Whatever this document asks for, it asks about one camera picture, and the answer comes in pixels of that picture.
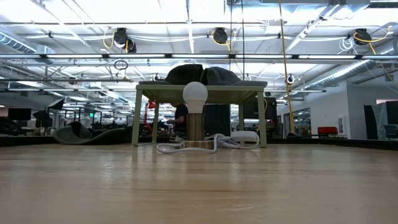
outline light bulb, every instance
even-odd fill
[[[182,97],[188,106],[189,113],[202,113],[207,96],[207,89],[204,84],[200,82],[188,83],[182,93]]]

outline table leg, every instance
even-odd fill
[[[260,128],[260,147],[267,146],[267,127],[266,127],[266,117],[264,116],[264,92],[257,92],[257,101],[259,107],[259,128]]]
[[[141,115],[141,101],[142,101],[142,90],[136,92],[136,107],[134,108],[134,123],[132,124],[132,141],[133,146],[138,146],[139,137],[139,120]]]
[[[244,131],[243,104],[239,105],[239,130]]]
[[[155,103],[155,118],[154,118],[154,129],[152,130],[152,143],[156,143],[157,140],[158,122],[159,122],[159,103]]]

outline desk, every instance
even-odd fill
[[[138,146],[139,124],[141,115],[142,96],[155,101],[155,118],[152,133],[152,142],[157,139],[157,125],[160,103],[184,103],[182,91],[185,85],[137,85],[136,107],[134,108],[134,125],[132,129],[132,145]],[[264,87],[263,86],[206,86],[208,99],[206,103],[238,104],[239,105],[239,129],[244,129],[243,103],[250,97],[257,95],[259,111],[264,111]],[[266,119],[259,113],[260,147],[267,145]]]

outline ceiling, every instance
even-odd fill
[[[278,38],[281,32],[280,14],[275,3],[244,0],[242,6],[241,1],[235,0],[231,6],[230,1],[223,0],[46,0],[40,6],[40,3],[34,2],[38,1],[0,0],[0,33],[35,49],[47,46],[56,54],[123,54],[123,50],[116,45],[108,49],[103,43],[111,45],[112,33],[118,27],[127,28],[138,54],[228,54],[228,46],[218,45],[211,38],[216,27],[224,28],[228,36],[232,36],[229,40],[232,54],[282,54],[282,39]],[[398,31],[398,9],[368,8],[370,1],[346,1],[345,5],[329,5],[329,0],[316,1],[318,3],[306,0],[287,2],[294,2],[282,4],[287,54],[356,54],[354,50],[358,54],[370,54],[368,45],[352,48],[349,40],[343,43],[344,39],[348,34],[353,35],[357,28],[366,28],[373,39],[379,39],[386,35],[387,27],[391,26],[391,33],[374,43],[377,47],[395,39]],[[0,54],[21,52],[0,44]],[[47,74],[55,80],[52,85],[62,88],[87,88],[87,84],[57,83],[57,79],[111,79],[118,73],[112,63],[104,65],[99,60],[56,60],[47,65],[35,60],[10,59],[7,62],[31,71],[33,75],[27,78],[43,76],[47,67]],[[204,67],[226,68],[241,78],[244,71],[247,79],[266,81],[270,89],[284,88],[284,64],[281,60],[262,62],[246,59],[243,64],[242,60],[165,58],[131,59],[128,63],[129,68],[118,75],[119,78],[128,77],[131,82],[110,80],[98,85],[101,88],[131,89],[141,80],[152,80],[155,74],[164,78],[178,65],[201,63]],[[289,62],[287,72],[299,78],[300,82],[310,82],[342,63],[345,62]],[[120,102],[120,98],[127,103],[134,102],[134,92],[117,94],[120,97],[114,97],[116,102]],[[86,97],[97,102],[104,100],[95,93]]]

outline wooden floor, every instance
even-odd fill
[[[0,223],[398,223],[398,152],[0,148]]]

